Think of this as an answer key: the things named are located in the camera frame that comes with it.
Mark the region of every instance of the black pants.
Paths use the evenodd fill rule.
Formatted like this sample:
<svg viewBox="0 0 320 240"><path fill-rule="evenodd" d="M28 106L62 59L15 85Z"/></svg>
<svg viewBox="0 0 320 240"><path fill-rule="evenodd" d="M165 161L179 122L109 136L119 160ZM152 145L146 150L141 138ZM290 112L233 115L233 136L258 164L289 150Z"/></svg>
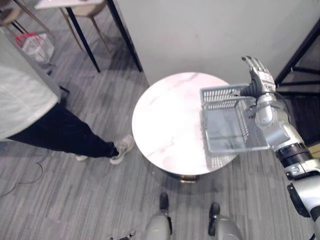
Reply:
<svg viewBox="0 0 320 240"><path fill-rule="evenodd" d="M34 124L8 138L41 148L93 158L110 158L119 154L113 142L103 141L85 122L59 103Z"/></svg>

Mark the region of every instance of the marble tabletop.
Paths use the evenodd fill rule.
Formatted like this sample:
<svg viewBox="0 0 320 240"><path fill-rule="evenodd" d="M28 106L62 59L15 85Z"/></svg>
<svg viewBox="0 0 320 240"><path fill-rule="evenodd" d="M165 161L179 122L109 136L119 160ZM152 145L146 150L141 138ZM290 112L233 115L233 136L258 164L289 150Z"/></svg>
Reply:
<svg viewBox="0 0 320 240"><path fill-rule="evenodd" d="M41 0L35 5L35 9L50 9L75 7L83 5L101 4L104 0Z"/></svg>
<svg viewBox="0 0 320 240"><path fill-rule="evenodd" d="M228 85L204 73L168 76L137 102L132 132L142 154L157 167L178 175L202 175L222 168L234 155L210 157L201 127L200 89Z"/></svg>

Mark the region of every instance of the white sneaker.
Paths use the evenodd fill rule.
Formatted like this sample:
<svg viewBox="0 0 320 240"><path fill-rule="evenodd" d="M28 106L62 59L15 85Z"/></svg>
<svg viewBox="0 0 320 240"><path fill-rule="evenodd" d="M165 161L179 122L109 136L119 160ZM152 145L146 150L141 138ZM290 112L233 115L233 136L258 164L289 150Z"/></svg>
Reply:
<svg viewBox="0 0 320 240"><path fill-rule="evenodd" d="M119 152L117 156L113 156L110 158L110 163L117 165L121 163L127 152L131 151L135 146L134 137L131 135L127 135L119 141L116 141L114 144L116 150Z"/></svg>
<svg viewBox="0 0 320 240"><path fill-rule="evenodd" d="M77 161L79 162L83 162L84 160L86 160L88 157L87 156L84 156L84 155L75 155L75 158Z"/></svg>

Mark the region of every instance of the gray plastic basket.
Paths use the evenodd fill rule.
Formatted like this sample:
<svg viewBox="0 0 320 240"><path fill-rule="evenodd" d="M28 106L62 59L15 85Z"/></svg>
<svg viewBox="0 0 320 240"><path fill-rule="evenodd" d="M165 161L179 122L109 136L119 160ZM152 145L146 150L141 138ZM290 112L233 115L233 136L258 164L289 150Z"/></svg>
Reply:
<svg viewBox="0 0 320 240"><path fill-rule="evenodd" d="M212 156L270 148L255 119L246 114L255 105L255 98L231 95L245 86L229 85L200 90L202 127L207 149Z"/></svg>

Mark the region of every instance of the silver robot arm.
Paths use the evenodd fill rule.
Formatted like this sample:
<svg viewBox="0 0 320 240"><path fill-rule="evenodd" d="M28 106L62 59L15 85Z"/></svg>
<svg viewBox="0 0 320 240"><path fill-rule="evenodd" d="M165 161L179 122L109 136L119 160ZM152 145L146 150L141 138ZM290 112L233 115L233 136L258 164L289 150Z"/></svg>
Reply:
<svg viewBox="0 0 320 240"><path fill-rule="evenodd" d="M268 69L257 58L246 56L242 60L249 66L252 82L239 94L256 98L255 123L292 181L287 190L295 209L313 219L314 234L320 240L320 160L312 157L289 123L288 114L275 97L276 85Z"/></svg>

